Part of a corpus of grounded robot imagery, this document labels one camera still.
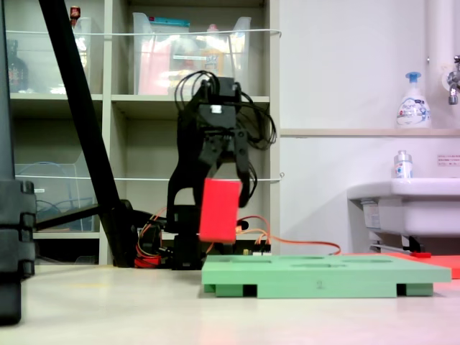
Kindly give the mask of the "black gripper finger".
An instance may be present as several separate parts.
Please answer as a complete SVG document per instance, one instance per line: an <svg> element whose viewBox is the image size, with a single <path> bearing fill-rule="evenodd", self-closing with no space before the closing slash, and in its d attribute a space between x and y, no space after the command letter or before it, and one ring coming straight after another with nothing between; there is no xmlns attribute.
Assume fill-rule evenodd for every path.
<svg viewBox="0 0 460 345"><path fill-rule="evenodd" d="M250 176L249 176L249 154L247 131L245 129L235 129L233 131L233 154L236 163L236 173L241 181L241 192L239 196L239 207L243 208L249 201Z"/></svg>
<svg viewBox="0 0 460 345"><path fill-rule="evenodd" d="M224 136L216 132L205 133L203 146L198 160L202 176L212 178L218 170L218 160L224 151Z"/></svg>

